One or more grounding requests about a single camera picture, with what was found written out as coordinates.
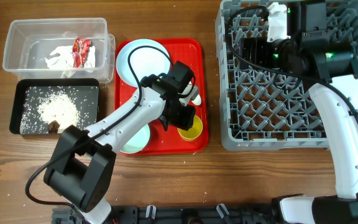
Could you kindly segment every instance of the wooden table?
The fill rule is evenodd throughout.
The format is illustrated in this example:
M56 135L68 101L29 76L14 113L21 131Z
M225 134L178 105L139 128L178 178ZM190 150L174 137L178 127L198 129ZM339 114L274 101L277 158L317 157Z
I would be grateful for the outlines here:
M15 19L103 17L117 44L126 39L191 37L202 45L210 133L207 148L196 154L118 156L106 194L112 205L240 205L286 194L335 194L334 166L327 150L229 152L222 147L214 31L220 1L0 2L0 223L50 223L53 208L30 201L24 186L49 160L57 138L22 138L8 129L17 78L2 69L2 56L9 24ZM110 113L113 82L103 95ZM41 177L31 191L43 200L64 200Z

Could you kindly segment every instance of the red package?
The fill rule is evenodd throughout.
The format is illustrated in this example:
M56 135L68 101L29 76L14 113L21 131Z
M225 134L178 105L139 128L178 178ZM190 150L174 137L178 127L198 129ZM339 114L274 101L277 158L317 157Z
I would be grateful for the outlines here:
M90 51L91 40L86 38L76 38L73 46L74 67L82 68L85 63L86 56Z

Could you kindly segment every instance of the yellow cup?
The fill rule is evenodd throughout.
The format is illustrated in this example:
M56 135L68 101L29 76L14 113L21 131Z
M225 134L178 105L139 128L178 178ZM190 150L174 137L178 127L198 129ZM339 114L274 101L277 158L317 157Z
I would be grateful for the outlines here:
M203 132L203 122L197 115L194 115L193 127L191 127L188 131L178 128L178 132L183 140L194 141L198 138L198 136L200 136L201 132Z

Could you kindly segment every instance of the clear plastic bin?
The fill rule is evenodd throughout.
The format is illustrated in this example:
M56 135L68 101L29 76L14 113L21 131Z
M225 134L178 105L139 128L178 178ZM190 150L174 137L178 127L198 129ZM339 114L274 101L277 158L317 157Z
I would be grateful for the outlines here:
M94 68L50 69L46 58L58 46L73 45L77 37L91 39L95 46ZM114 36L108 34L103 18L29 19L13 21L7 34L3 68L19 80L28 78L95 78L112 80L115 61Z

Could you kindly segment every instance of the gray crate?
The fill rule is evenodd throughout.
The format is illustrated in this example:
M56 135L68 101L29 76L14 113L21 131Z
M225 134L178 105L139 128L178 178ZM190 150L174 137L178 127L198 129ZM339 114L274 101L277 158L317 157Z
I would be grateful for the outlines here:
M268 72L240 69L226 47L225 22L237 10L251 5L290 1L223 0L215 21L216 55L219 60L222 145L230 151L268 151L288 147L329 147L323 124L309 94L296 78L279 76L280 90ZM327 1L327 24L334 27L332 40L348 41L358 57L358 0ZM269 28L249 11L233 21L229 35L261 37Z

